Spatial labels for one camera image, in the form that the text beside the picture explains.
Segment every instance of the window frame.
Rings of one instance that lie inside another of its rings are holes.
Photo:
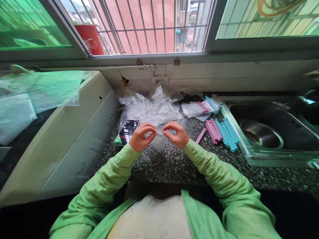
[[[75,27],[67,21],[67,16],[53,0],[39,0],[43,8],[51,16],[58,28],[70,42],[71,47],[52,47],[44,49],[21,49],[0,51],[0,62],[13,61],[52,61],[66,59],[88,59],[92,54],[84,41],[77,33]]]
[[[48,11],[53,4],[52,0],[39,0]],[[245,62],[245,61],[281,61],[281,60],[308,60],[319,59],[319,49],[314,48],[313,44],[319,37],[289,37],[290,42],[287,43],[285,37],[282,38],[251,38],[251,39],[218,39],[215,40],[217,31],[224,14],[227,0],[215,0],[212,4],[210,15],[210,24],[207,28],[207,34],[204,39],[202,52],[174,52],[174,53],[157,53],[157,54],[130,54],[130,55],[112,55],[112,56],[87,56],[86,58],[71,59],[67,58],[51,59],[48,61],[40,61],[36,59],[20,59],[16,64],[23,67],[32,67],[34,65],[39,68],[52,67],[94,67],[94,66],[123,66],[136,65],[140,59],[144,64],[174,64],[176,58],[180,59],[180,63],[210,63],[210,62]],[[70,20],[67,16],[62,18],[64,11],[59,9],[59,14],[52,14],[54,21],[68,23],[69,34],[73,36],[74,42],[82,42],[80,36],[76,32],[74,26],[70,26]],[[0,69],[8,69],[10,67],[8,61],[1,63]]]

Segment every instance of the hand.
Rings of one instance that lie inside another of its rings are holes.
[[[166,130],[172,129],[176,131],[176,135],[172,135]],[[179,125],[176,122],[168,122],[163,128],[163,134],[166,138],[168,138],[173,144],[175,144],[179,148],[184,148],[189,142],[189,137],[186,133],[186,130],[183,126]]]
[[[146,134],[147,132],[152,132],[152,134],[148,138],[145,138],[144,134]],[[134,149],[136,152],[141,152],[152,142],[156,135],[157,132],[154,125],[149,123],[142,123],[134,131],[129,144],[131,148]]]

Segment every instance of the green sleeve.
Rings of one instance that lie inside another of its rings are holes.
[[[223,226],[236,238],[280,238],[275,217],[260,201],[260,193],[232,165],[193,140],[183,148],[213,188],[224,207]]]
[[[51,238],[86,238],[109,213],[113,196],[127,182],[132,165],[139,156],[129,144],[82,187],[50,229]]]

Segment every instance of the faucet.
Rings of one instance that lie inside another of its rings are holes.
[[[291,108],[312,108],[319,105],[319,86],[306,92],[300,92],[291,98],[287,103]]]

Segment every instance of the green jacket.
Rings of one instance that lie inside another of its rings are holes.
[[[183,151],[205,176],[225,209],[221,222],[211,208],[182,190],[193,239],[280,238],[273,227],[274,215],[261,203],[260,193],[246,177],[193,140]],[[51,238],[105,239],[119,216],[136,202],[130,198],[113,211],[108,211],[114,194],[129,179],[132,165],[139,154],[127,144],[111,158],[57,218],[50,230]]]

